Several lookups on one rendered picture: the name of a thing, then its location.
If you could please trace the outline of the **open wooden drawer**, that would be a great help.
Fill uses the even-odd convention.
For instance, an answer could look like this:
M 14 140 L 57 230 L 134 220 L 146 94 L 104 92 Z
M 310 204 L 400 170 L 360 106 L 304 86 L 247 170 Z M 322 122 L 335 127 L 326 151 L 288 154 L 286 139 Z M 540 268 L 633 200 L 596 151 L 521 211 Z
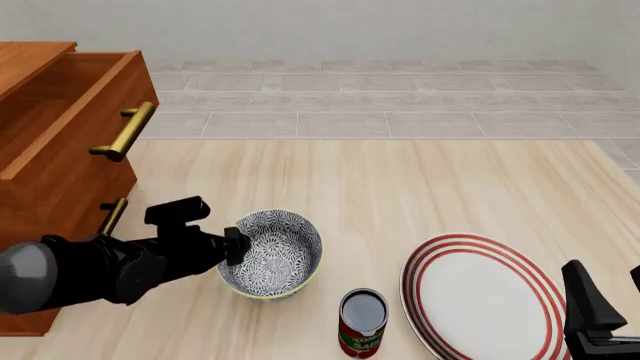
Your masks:
M 90 155 L 90 146 L 109 145 L 127 124 L 121 109 L 145 101 L 159 106 L 141 52 L 63 56 L 0 101 L 0 177 L 36 161 Z

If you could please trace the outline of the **wooden cabinet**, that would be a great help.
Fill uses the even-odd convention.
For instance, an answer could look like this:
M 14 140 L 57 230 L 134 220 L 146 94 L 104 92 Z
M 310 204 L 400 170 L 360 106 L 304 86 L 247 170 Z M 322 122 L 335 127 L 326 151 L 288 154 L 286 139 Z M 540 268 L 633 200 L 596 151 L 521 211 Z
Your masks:
M 158 104 L 140 51 L 0 41 L 0 251 L 96 233 L 137 181 L 126 155 Z

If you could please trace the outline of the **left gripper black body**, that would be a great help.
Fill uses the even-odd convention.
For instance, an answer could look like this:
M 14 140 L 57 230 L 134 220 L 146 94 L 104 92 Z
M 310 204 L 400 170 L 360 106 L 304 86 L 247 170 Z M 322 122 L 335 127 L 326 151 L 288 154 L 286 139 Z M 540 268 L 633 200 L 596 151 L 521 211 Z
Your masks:
M 238 266 L 244 261 L 245 255 L 250 251 L 251 239 L 237 227 L 224 229 L 227 266 Z

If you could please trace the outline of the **white plate with red rings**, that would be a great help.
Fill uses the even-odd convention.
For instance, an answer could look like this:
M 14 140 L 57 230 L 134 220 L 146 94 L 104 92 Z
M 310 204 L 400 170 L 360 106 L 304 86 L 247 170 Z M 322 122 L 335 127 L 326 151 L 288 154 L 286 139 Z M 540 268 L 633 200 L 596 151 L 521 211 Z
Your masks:
M 495 239 L 426 239 L 404 261 L 399 290 L 410 326 L 437 360 L 573 360 L 561 287 Z

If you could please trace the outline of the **red tomato sauce tin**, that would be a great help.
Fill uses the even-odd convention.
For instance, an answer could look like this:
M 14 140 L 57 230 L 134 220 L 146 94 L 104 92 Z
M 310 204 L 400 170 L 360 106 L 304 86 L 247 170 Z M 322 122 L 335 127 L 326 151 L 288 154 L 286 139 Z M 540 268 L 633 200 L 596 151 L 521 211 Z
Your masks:
M 389 319 L 386 299 L 369 288 L 346 293 L 339 305 L 338 341 L 353 359 L 368 359 L 379 350 Z

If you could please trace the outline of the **closed wooden drawer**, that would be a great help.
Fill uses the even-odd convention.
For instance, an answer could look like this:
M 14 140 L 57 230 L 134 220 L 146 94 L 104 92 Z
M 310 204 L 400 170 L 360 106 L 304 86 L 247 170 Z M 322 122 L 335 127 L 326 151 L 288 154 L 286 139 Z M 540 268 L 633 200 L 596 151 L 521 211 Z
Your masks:
M 129 161 L 90 155 L 36 161 L 0 177 L 0 250 L 44 235 L 80 241 L 102 223 L 100 204 L 127 197 L 136 182 Z

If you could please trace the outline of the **black white patterned bowl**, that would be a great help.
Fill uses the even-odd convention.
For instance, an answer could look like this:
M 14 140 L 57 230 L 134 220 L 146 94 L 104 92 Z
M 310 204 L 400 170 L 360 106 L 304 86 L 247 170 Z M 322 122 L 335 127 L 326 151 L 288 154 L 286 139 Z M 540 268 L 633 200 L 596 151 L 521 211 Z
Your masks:
M 318 271 L 323 244 L 316 227 L 295 212 L 264 209 L 236 222 L 250 249 L 242 263 L 221 263 L 218 274 L 231 290 L 256 302 L 278 302 L 302 290 Z

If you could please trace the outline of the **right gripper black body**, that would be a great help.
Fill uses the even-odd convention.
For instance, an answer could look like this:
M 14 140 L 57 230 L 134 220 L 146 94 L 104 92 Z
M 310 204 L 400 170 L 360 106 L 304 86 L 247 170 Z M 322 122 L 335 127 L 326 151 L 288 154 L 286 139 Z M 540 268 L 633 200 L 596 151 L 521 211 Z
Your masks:
M 572 360 L 640 360 L 640 336 L 615 336 L 623 325 L 603 329 L 564 326 L 565 343 Z

